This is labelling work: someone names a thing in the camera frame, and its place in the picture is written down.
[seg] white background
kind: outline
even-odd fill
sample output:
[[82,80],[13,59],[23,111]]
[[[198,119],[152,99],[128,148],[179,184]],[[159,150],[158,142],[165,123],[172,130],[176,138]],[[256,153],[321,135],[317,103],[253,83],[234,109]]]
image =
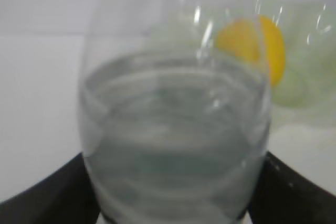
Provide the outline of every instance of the white background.
[[0,201],[80,151],[76,76],[95,3],[0,0]]

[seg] lemon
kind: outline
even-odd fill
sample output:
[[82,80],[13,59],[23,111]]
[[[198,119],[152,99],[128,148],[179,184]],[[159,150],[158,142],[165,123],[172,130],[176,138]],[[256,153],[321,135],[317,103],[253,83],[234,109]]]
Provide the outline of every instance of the lemon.
[[[260,16],[268,60],[270,83],[274,87],[282,78],[286,65],[284,38],[280,29],[268,17]],[[258,61],[260,48],[254,24],[241,19],[223,28],[215,38],[215,47],[234,54],[241,60]]]

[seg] water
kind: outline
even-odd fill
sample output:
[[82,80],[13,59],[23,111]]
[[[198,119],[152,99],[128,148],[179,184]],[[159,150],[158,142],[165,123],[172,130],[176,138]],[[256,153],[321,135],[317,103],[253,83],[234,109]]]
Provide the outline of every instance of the water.
[[86,166],[119,224],[238,223],[268,137],[266,80],[232,57],[123,56],[80,92]]

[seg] white surface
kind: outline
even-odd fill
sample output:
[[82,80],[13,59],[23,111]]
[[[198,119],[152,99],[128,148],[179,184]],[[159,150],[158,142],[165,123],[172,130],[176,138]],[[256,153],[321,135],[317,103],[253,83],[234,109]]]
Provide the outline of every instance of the white surface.
[[[0,34],[25,34],[0,37],[0,201],[50,175],[80,150],[75,83],[80,34],[87,29],[95,1],[0,0]],[[323,1],[336,7],[336,0]],[[64,33],[78,36],[56,36]],[[306,130],[283,134],[294,143]],[[319,138],[334,132],[314,134],[310,136]],[[279,135],[271,147],[280,148],[282,139]],[[289,157],[295,148],[290,142],[281,150]],[[333,162],[332,153],[328,148],[321,158]],[[319,164],[307,166],[307,173],[326,171]]]
[[81,37],[0,36],[0,201],[78,154]]
[[[106,224],[103,220],[103,217],[101,215],[99,215],[98,219],[97,219],[97,223],[96,224]],[[249,214],[246,214],[243,223],[242,224],[253,224]]]

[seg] yellow lemon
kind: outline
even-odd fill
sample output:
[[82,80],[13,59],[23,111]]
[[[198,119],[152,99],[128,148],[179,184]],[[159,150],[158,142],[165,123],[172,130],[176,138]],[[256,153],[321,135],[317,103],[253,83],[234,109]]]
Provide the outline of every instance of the yellow lemon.
[[[280,29],[268,17],[261,16],[260,25],[264,35],[270,83],[274,87],[281,80],[285,70],[284,38]],[[243,19],[219,31],[215,38],[215,47],[228,51],[242,60],[253,62],[257,61],[260,56],[255,27],[251,22]]]

